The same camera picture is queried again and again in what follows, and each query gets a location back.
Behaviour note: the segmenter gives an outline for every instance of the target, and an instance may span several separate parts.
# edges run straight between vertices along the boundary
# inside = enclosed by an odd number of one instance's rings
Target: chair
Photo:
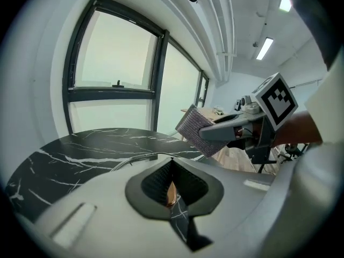
[[[304,144],[304,147],[300,150],[297,148],[297,144],[286,144],[284,149],[289,156],[279,153],[277,157],[282,156],[284,158],[284,160],[281,161],[280,164],[283,164],[286,161],[292,161],[293,159],[302,156],[308,145],[309,144]]]

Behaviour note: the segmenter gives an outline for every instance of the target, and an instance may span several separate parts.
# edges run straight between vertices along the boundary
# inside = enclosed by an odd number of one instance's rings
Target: ceiling
[[[280,1],[232,0],[237,54],[232,71],[267,77],[312,38],[295,9],[280,10]],[[263,60],[256,60],[266,37],[273,45]]]

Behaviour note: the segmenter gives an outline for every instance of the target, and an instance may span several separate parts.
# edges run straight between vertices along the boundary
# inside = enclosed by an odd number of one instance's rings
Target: gray sponge
[[[199,129],[214,124],[214,122],[202,115],[196,106],[191,105],[184,117],[176,126],[176,130],[180,135],[192,143],[203,155],[211,157],[228,144],[227,141],[209,141],[204,140],[199,136]]]

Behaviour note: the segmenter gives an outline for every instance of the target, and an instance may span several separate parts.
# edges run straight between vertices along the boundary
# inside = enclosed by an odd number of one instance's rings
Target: fluorescent light
[[[281,0],[281,4],[279,5],[279,8],[284,11],[290,11],[290,8],[291,8],[290,0]]]
[[[262,60],[265,54],[267,53],[268,49],[270,48],[271,44],[274,42],[272,38],[266,38],[264,45],[262,49],[259,52],[259,55],[257,56],[258,60]]]

